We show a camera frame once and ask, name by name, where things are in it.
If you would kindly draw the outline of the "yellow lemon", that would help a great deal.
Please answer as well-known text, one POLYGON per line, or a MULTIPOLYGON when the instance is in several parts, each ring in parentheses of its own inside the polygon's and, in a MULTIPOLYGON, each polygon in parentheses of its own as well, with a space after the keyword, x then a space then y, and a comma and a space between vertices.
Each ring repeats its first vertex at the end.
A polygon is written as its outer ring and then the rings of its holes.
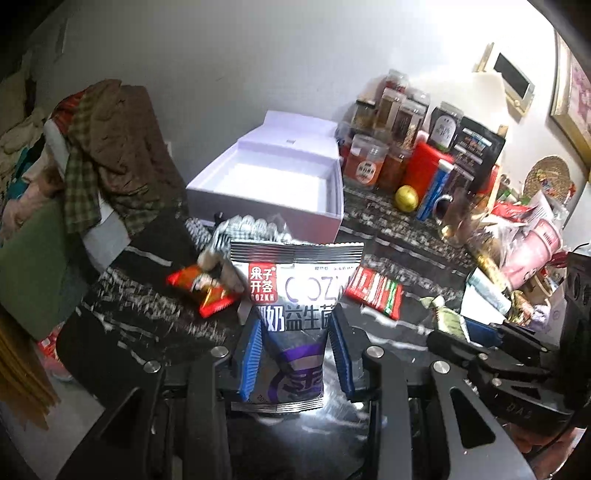
POLYGON ((394 194, 394 204, 399 210, 412 213, 418 207, 419 196, 412 186, 404 185, 394 194))

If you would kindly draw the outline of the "silver purple snack bag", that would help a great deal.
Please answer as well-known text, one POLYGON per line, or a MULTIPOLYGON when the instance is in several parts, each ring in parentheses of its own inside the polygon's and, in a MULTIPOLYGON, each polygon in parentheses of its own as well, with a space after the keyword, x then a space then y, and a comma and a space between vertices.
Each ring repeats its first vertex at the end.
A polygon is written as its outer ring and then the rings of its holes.
POLYGON ((363 244, 239 240, 230 262, 260 320, 240 399, 256 413, 314 409, 324 394, 329 321, 363 258, 363 244))

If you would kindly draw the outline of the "red green ketchup packet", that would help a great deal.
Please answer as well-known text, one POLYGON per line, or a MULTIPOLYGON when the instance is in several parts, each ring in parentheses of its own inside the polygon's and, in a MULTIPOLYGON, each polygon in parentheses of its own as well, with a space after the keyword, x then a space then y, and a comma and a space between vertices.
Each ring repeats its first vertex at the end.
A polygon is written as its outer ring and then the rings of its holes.
POLYGON ((349 281, 345 296, 392 320, 400 319, 403 287, 370 268, 359 266, 349 281))

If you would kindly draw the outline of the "black white checkered plush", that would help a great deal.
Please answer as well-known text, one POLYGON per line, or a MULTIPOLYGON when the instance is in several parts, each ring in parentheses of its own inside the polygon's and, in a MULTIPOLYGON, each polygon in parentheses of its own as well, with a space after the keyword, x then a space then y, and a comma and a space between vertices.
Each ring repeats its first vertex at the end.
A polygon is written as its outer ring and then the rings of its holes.
POLYGON ((273 216, 270 221, 255 219, 250 215, 235 216, 222 221, 213 232, 207 230, 195 217, 187 218, 184 226, 197 250, 198 267, 221 282, 226 290, 238 294, 242 294, 245 287, 230 262, 232 242, 290 243, 294 240, 287 224, 279 215, 273 216))

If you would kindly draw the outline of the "dark label white jar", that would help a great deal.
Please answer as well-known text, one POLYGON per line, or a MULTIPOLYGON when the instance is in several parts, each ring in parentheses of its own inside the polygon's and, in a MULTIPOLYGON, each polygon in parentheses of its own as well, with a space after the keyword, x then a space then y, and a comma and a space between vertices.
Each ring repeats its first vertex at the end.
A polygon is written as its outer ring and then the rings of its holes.
POLYGON ((431 115, 428 144, 442 153, 448 153, 463 117, 463 110, 442 101, 431 115))

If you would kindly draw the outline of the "tall clear spice jar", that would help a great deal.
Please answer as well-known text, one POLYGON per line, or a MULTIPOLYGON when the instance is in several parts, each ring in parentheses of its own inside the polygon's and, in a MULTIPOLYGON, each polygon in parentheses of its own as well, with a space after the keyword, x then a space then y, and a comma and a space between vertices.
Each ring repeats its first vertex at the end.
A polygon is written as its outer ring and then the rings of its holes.
POLYGON ((400 148, 410 150, 414 147, 416 137, 427 109, 421 103, 405 99, 398 111, 393 125, 393 140, 400 148))

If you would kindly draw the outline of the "green plaid cloth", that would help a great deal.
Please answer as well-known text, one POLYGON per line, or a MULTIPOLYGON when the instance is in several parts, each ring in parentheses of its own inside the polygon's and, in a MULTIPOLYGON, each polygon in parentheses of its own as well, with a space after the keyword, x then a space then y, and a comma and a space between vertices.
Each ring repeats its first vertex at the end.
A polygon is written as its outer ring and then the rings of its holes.
MULTIPOLYGON (((63 214, 68 234, 82 234, 96 226, 100 219, 100 175, 90 154, 90 120, 97 97, 86 92, 80 99, 66 133, 69 159, 65 169, 63 214)), ((148 187, 142 186, 132 195, 108 193, 113 209, 122 216, 127 233, 137 235, 152 221, 163 204, 159 198, 146 201, 148 187)))

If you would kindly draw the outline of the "red gold figure snack bag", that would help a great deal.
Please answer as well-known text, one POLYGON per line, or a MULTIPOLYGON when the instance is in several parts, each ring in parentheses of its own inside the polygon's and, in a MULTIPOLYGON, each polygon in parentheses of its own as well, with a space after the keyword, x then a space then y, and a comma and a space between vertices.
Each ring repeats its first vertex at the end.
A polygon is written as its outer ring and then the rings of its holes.
POLYGON ((198 265, 168 275, 166 285, 189 295, 197 304, 197 312, 202 318, 221 312, 239 299, 238 294, 230 292, 198 265))

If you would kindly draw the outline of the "wall intercom panel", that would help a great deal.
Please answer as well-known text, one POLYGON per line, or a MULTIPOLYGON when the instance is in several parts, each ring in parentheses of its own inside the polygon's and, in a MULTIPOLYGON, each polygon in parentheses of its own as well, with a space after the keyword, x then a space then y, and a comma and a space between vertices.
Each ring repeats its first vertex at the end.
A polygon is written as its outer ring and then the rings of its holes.
POLYGON ((504 82, 506 100, 512 113, 525 117, 535 97, 534 83, 517 68, 494 42, 488 44, 475 72, 497 73, 504 82))

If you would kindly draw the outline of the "black snack pouch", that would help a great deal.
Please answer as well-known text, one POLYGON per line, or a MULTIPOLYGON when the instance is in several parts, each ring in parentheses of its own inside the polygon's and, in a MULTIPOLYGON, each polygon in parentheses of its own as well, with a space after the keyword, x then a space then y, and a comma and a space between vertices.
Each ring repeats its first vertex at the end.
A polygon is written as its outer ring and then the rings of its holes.
POLYGON ((484 181, 496 164, 505 142, 504 137, 464 117, 451 150, 456 169, 470 181, 484 181))

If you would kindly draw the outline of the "drinking glass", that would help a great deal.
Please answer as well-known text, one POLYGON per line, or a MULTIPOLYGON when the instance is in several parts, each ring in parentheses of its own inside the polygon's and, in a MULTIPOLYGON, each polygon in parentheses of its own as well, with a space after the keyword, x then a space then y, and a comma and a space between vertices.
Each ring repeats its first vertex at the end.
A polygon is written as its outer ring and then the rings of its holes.
POLYGON ((439 226, 439 236, 455 248, 464 246, 482 218, 478 210, 479 196, 458 189, 439 226))

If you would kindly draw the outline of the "green white snack packet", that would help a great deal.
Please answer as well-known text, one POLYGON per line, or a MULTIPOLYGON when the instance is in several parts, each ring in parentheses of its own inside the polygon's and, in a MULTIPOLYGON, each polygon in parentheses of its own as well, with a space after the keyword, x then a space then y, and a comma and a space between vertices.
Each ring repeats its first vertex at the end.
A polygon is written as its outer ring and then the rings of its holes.
POLYGON ((470 341, 466 320, 462 315, 446 306, 443 296, 423 297, 422 305, 434 315, 435 329, 463 341, 470 341))

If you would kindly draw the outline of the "blue white tablet tube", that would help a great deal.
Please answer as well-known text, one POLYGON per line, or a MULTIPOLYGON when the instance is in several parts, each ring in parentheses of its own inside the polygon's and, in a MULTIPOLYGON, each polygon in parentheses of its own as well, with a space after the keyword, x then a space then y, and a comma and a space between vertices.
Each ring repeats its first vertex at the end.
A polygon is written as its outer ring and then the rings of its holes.
POLYGON ((454 165, 450 163, 448 160, 439 160, 438 170, 433 176, 429 188, 425 193, 422 202, 417 210, 416 218, 419 221, 425 221, 431 215, 433 205, 435 204, 435 201, 440 197, 441 192, 453 169, 454 165))

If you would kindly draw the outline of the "orange label plastic jar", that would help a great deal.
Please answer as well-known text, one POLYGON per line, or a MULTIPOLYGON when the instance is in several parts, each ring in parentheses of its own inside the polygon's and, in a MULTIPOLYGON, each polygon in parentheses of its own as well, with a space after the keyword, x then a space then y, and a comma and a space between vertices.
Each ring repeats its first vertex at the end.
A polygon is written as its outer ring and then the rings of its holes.
POLYGON ((368 135, 353 137, 346 157, 344 182, 361 188, 373 189, 377 184, 389 146, 368 135))

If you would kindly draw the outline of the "white open gift box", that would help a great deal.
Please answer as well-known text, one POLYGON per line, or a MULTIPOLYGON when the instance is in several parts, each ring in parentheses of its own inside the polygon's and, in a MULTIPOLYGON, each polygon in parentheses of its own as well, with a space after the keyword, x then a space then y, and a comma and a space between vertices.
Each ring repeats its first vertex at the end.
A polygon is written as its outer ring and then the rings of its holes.
POLYGON ((344 217, 338 124, 267 111, 186 186, 190 214, 211 221, 279 215, 295 239, 332 243, 344 217))

